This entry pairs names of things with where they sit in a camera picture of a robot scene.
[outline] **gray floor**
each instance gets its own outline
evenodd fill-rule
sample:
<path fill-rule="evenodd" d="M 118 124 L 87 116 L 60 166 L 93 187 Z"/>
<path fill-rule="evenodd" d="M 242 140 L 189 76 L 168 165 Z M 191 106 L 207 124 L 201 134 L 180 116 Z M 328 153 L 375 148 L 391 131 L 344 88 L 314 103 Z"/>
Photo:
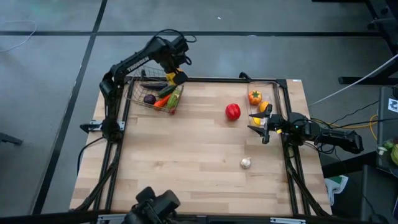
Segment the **gray floor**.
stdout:
<path fill-rule="evenodd" d="M 0 20 L 32 19 L 38 30 L 91 31 L 100 4 L 101 1 L 5 1 L 0 2 Z M 100 30 L 366 31 L 370 19 L 364 4 L 174 0 L 165 5 L 122 0 L 109 1 Z M 0 24 L 0 30 L 30 29 Z M 21 38 L 0 36 L 0 49 Z M 0 53 L 0 132 L 25 140 L 19 147 L 0 144 L 0 216 L 30 212 L 88 38 L 35 36 L 18 49 Z M 143 48 L 149 38 L 96 38 L 43 212 L 68 209 L 76 181 L 77 155 L 86 143 L 86 134 L 78 126 L 92 118 L 104 72 Z M 339 76 L 362 77 L 391 57 L 385 42 L 378 37 L 199 36 L 187 54 L 193 65 L 183 68 L 191 76 L 236 77 L 245 71 L 252 77 L 301 79 L 309 103 L 342 88 L 337 82 Z M 333 121 L 376 100 L 378 94 L 378 86 L 354 86 L 311 107 L 310 114 Z M 341 124 L 367 120 L 374 113 L 376 106 Z M 376 142 L 369 130 L 358 133 L 363 136 L 366 150 L 373 150 Z M 353 155 L 339 151 L 339 156 L 347 159 Z"/>

